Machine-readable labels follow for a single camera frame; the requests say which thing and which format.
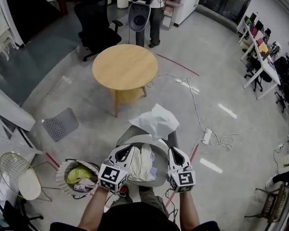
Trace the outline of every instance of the power strip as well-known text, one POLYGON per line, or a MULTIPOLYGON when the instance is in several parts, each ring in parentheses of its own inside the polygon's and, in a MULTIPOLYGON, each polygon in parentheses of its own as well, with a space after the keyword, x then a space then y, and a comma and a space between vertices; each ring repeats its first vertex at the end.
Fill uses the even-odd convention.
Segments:
POLYGON ((204 135, 202 143, 209 144, 211 135, 212 135, 212 130, 208 128, 204 135))

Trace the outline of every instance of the laundry basket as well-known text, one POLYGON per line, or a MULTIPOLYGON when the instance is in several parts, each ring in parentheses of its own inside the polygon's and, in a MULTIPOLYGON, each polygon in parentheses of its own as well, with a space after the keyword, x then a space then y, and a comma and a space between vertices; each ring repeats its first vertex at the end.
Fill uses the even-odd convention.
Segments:
POLYGON ((95 174, 98 176, 99 174, 99 170, 100 167, 97 166, 94 163, 87 163, 84 161, 79 161, 79 160, 75 160, 75 159, 66 159, 59 167, 58 171, 57 171, 57 176, 56 176, 56 181, 57 184, 59 186, 59 188, 65 192, 67 195, 72 196, 74 199, 81 199, 84 198, 85 196, 89 195, 89 194, 94 194, 95 190, 98 186, 98 184, 95 185, 95 187, 88 191, 88 192, 77 192, 74 190, 73 186, 69 185, 66 183, 66 178, 67 175, 69 174, 69 172, 75 168, 76 164, 82 164, 85 167, 87 167, 92 174, 95 174))

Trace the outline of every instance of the tabletop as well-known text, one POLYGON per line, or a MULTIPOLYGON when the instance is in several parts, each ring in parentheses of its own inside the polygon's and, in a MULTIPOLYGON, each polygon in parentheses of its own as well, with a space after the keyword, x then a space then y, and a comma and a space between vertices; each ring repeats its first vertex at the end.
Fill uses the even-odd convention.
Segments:
POLYGON ((256 42, 256 39, 252 36, 251 32, 250 32, 250 27, 245 23, 246 25, 246 28, 247 30, 249 31, 249 34, 250 34, 250 37, 251 37, 251 40, 255 46, 255 50, 256 50, 256 53, 257 53, 257 56, 258 56, 258 60, 259 62, 261 63, 261 66, 262 68, 265 70, 265 72, 273 79, 273 81, 280 85, 280 80, 279 80, 279 77, 278 77, 278 74, 275 70, 275 68, 272 68, 269 64, 268 61, 272 61, 271 57, 268 56, 264 61, 262 60, 262 57, 261 57, 261 54, 260 54, 260 51, 259 51, 259 48, 258 48, 258 45, 257 45, 257 42, 256 42))
POLYGON ((92 72, 103 86, 132 90, 145 86, 158 72, 158 62, 147 49, 131 44, 112 46, 93 62, 92 72))

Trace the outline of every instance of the person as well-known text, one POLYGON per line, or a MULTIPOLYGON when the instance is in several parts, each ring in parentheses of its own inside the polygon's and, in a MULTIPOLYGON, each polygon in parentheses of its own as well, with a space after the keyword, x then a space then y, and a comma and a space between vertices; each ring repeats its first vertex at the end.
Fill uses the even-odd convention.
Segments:
MULTIPOLYGON (((152 0, 150 14, 150 44, 149 47, 153 48, 160 44, 159 29, 164 15, 164 0, 152 0)), ((145 31, 136 32, 136 45, 145 46, 145 31)))
POLYGON ((265 188, 272 188, 278 182, 289 183, 289 171, 283 174, 275 174, 271 177, 265 185, 265 188))
MULTIPOLYGON (((133 203, 127 186, 121 192, 126 194, 113 202, 110 209, 104 212, 108 191, 98 187, 88 203, 78 227, 55 222, 50 231, 179 231, 178 226, 168 220, 169 214, 161 197, 155 196, 153 189, 139 187, 141 202, 133 203)), ((190 192, 180 194, 180 225, 182 231, 219 231, 214 221, 199 224, 199 218, 190 192)))

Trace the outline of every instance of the office chair armrest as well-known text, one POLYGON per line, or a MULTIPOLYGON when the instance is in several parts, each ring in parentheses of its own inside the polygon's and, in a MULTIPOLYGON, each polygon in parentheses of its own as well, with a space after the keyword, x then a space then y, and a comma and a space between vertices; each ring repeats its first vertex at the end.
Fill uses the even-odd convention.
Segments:
POLYGON ((123 23, 121 21, 118 21, 118 20, 113 20, 112 22, 116 25, 115 32, 118 33, 118 27, 123 26, 123 23))

